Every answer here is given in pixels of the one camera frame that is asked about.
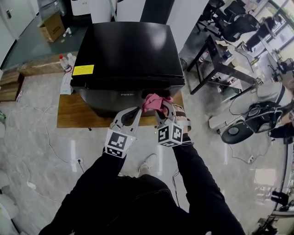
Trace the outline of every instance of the pink cloth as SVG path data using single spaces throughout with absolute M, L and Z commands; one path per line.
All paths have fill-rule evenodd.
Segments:
M 163 98 L 157 94 L 147 95 L 145 102 L 143 104 L 143 112 L 147 112 L 149 109 L 159 110 L 164 112 L 165 108 L 161 107 L 162 101 L 167 101 L 169 103 L 172 103 L 174 100 L 171 97 Z

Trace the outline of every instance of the black and white marker cube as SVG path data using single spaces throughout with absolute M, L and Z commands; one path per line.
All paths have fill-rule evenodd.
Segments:
M 166 147 L 174 147 L 182 144 L 183 128 L 175 123 L 158 129 L 158 143 Z
M 108 129 L 105 141 L 105 152 L 116 157 L 124 158 L 135 140 L 136 137 L 134 136 Z

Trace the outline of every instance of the white cable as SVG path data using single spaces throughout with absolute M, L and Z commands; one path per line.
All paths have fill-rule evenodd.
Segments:
M 36 108 L 36 107 L 31 107 L 30 105 L 25 105 L 24 107 L 21 108 L 20 111 L 15 111 L 15 112 L 14 112 L 14 111 L 11 111 L 11 112 L 10 112 L 9 117 L 8 117 L 8 125 L 9 125 L 9 121 L 10 121 L 11 113 L 12 113 L 12 112 L 13 112 L 13 113 L 21 112 L 21 111 L 24 110 L 25 107 L 30 107 L 30 108 L 33 108 L 33 109 L 36 109 L 36 110 L 39 110 L 39 111 L 43 112 L 42 117 L 41 117 L 41 120 L 42 120 L 42 122 L 43 122 L 43 124 L 44 124 L 44 126 L 45 126 L 45 129 L 46 129 L 46 134 L 47 134 L 47 138 L 48 138 L 48 145 L 49 145 L 49 147 L 52 149 L 54 155 L 55 155 L 59 160 L 61 160 L 63 163 L 71 164 L 71 162 L 66 162 L 66 161 L 62 160 L 62 159 L 56 154 L 55 150 L 53 149 L 53 147 L 52 147 L 51 144 L 50 144 L 50 137 L 49 137 L 49 133 L 48 133 L 48 128 L 47 128 L 47 125 L 46 125 L 46 123 L 45 123 L 45 121 L 44 121 L 44 115 L 45 115 L 45 113 L 47 112 L 47 110 L 48 110 L 49 108 L 51 108 L 51 107 L 57 107 L 57 106 L 51 105 L 51 106 L 49 106 L 48 108 L 46 108 L 45 111 L 43 111 L 43 110 L 38 109 L 38 108 Z M 46 114 L 53 115 L 53 116 L 56 116 L 56 115 L 57 115 L 57 114 L 52 114 L 52 113 L 46 113 Z
M 24 110 L 25 107 L 31 107 L 31 106 L 30 106 L 30 105 L 25 105 L 24 107 L 21 108 L 20 111 L 11 111 L 10 114 L 9 114 L 8 120 L 7 120 L 7 125 L 9 125 L 9 122 L 10 122 L 11 113 L 21 112 L 21 111 Z M 62 162 L 67 163 L 67 164 L 70 164 L 69 162 L 66 162 L 66 161 L 62 160 L 59 156 L 57 156 L 57 154 L 55 153 L 54 149 L 52 148 L 52 146 L 51 146 L 51 144 L 50 144 L 50 138 L 49 138 L 48 129 L 47 129 L 47 126 L 46 126 L 46 123 L 45 123 L 43 117 L 44 117 L 45 113 L 47 112 L 47 110 L 48 110 L 49 108 L 51 108 L 51 107 L 57 107 L 57 106 L 51 105 L 51 106 L 49 106 L 48 108 L 46 108 L 45 111 L 43 111 L 43 110 L 41 110 L 41 109 L 38 109 L 38 108 L 36 108 L 36 107 L 31 107 L 31 108 L 43 112 L 41 119 L 42 119 L 42 122 L 43 122 L 43 124 L 44 124 L 44 126 L 45 126 L 45 129 L 46 129 L 46 133 L 47 133 L 47 137 L 48 137 L 48 144 L 49 144 L 50 148 L 53 150 L 55 156 L 56 156 L 58 159 L 60 159 Z M 56 115 L 57 115 L 57 114 L 53 114 L 53 113 L 46 113 L 46 114 L 53 115 L 53 116 L 56 116 Z M 5 144 L 5 145 L 6 145 L 5 140 L 6 140 L 7 133 L 8 133 L 8 128 L 6 128 L 6 133 L 5 133 L 5 137 L 4 137 L 4 144 Z M 47 199 L 49 199 L 49 200 L 51 200 L 51 201 L 53 201 L 53 202 L 56 202 L 56 203 L 58 203 L 58 204 L 61 205 L 60 202 L 55 201 L 55 200 L 53 200 L 53 199 L 51 199 L 51 198 L 49 198 L 49 197 L 47 197 L 47 196 L 45 196 L 45 195 L 43 195 L 43 194 L 37 192 L 37 191 L 36 191 L 36 185 L 29 181 L 29 179 L 30 179 L 30 177 L 31 177 L 31 173 L 30 173 L 30 171 L 29 171 L 27 165 L 24 163 L 24 161 L 23 161 L 22 159 L 18 158 L 18 157 L 15 156 L 15 155 L 12 155 L 12 156 L 14 156 L 14 157 L 16 157 L 18 160 L 20 160 L 20 161 L 24 164 L 24 166 L 26 167 L 26 169 L 27 169 L 27 171 L 28 171 L 28 179 L 27 179 L 27 182 L 26 182 L 26 183 L 27 183 L 27 186 L 30 187 L 30 188 L 32 188 L 32 189 L 34 189 L 35 192 L 36 192 L 38 195 L 40 195 L 40 196 L 42 196 L 42 197 L 44 197 L 44 198 L 47 198 Z
M 15 158 L 17 158 L 19 161 L 21 161 L 21 162 L 24 164 L 24 166 L 26 167 L 26 169 L 27 169 L 27 171 L 28 171 L 27 186 L 28 186 L 28 187 L 30 187 L 30 188 L 32 188 L 32 189 L 34 189 L 34 190 L 35 190 L 35 192 L 36 192 L 38 195 L 40 195 L 40 196 L 42 196 L 42 197 L 44 197 L 44 198 L 47 198 L 47 199 L 49 199 L 49 200 L 51 200 L 51 201 L 53 201 L 53 202 L 56 202 L 56 203 L 58 203 L 58 204 L 60 204 L 60 205 L 61 205 L 61 203 L 60 203 L 60 202 L 58 202 L 58 201 L 55 201 L 55 200 L 53 200 L 53 199 L 51 199 L 51 198 L 49 198 L 49 197 L 47 197 L 47 196 L 45 196 L 45 195 L 43 195 L 43 194 L 41 194 L 41 193 L 37 192 L 37 191 L 36 191 L 36 185 L 35 185 L 35 184 L 33 184 L 33 183 L 31 183 L 31 182 L 29 181 L 29 179 L 30 179 L 30 177 L 31 177 L 31 172 L 29 171 L 29 169 L 28 169 L 27 165 L 24 163 L 24 161 L 23 161 L 22 159 L 18 158 L 18 157 L 17 157 L 17 156 L 15 156 L 15 155 L 12 155 L 12 156 L 14 156 L 14 157 L 15 157 Z
M 51 107 L 54 107 L 54 106 L 53 106 L 53 105 L 49 106 L 49 107 L 43 112 L 43 115 L 42 115 L 42 118 L 41 118 L 43 124 L 45 125 L 45 129 L 46 129 L 46 133 L 47 133 L 47 137 L 48 137 L 48 145 L 49 145 L 49 147 L 52 149 L 52 151 L 54 152 L 54 155 L 55 155 L 59 160 L 61 160 L 62 162 L 66 163 L 66 164 L 71 164 L 70 162 L 66 162 L 66 161 L 62 160 L 59 156 L 57 156 L 57 154 L 55 153 L 53 147 L 52 147 L 51 144 L 50 144 L 50 138 L 49 138 L 48 129 L 47 129 L 47 126 L 46 126 L 46 123 L 45 123 L 43 117 L 44 117 L 44 114 L 47 112 L 47 110 L 48 110 L 49 108 L 51 108 Z

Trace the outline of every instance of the plastic bottle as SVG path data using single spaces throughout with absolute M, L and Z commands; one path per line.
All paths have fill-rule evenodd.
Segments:
M 216 73 L 215 75 L 213 75 L 212 79 L 217 79 L 220 77 L 220 73 Z
M 68 62 L 71 67 L 74 67 L 74 63 L 76 59 L 77 59 L 76 56 L 73 56 L 72 53 L 68 53 Z
M 209 52 L 206 51 L 202 54 L 202 56 L 199 58 L 199 62 L 202 63 L 209 55 Z
M 63 55 L 59 56 L 59 62 L 61 67 L 63 67 L 64 71 L 69 73 L 70 71 L 72 71 L 72 67 L 69 65 L 69 62 L 66 58 L 63 57 Z

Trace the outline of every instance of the black jacket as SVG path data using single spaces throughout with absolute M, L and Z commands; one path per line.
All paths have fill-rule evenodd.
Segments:
M 184 141 L 190 140 L 187 134 Z M 118 177 L 125 159 L 103 153 L 78 180 L 40 235 L 171 232 L 244 235 L 224 196 L 192 145 L 173 148 L 190 203 L 179 208 L 161 180 Z

